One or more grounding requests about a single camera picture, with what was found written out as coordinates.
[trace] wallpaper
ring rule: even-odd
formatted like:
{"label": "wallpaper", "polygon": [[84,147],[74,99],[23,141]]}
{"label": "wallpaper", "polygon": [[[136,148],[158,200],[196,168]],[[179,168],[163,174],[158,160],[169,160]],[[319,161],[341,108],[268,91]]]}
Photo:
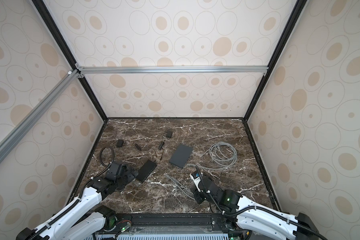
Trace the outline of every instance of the wallpaper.
{"label": "wallpaper", "polygon": [[102,123],[72,81],[0,164],[0,240],[64,207]]}
{"label": "wallpaper", "polygon": [[360,1],[308,4],[249,124],[282,209],[360,240]]}
{"label": "wallpaper", "polygon": [[108,117],[242,117],[262,73],[86,74]]}
{"label": "wallpaper", "polygon": [[25,0],[0,0],[0,142],[67,69],[31,5]]}
{"label": "wallpaper", "polygon": [[45,0],[81,66],[267,65],[296,0]]}

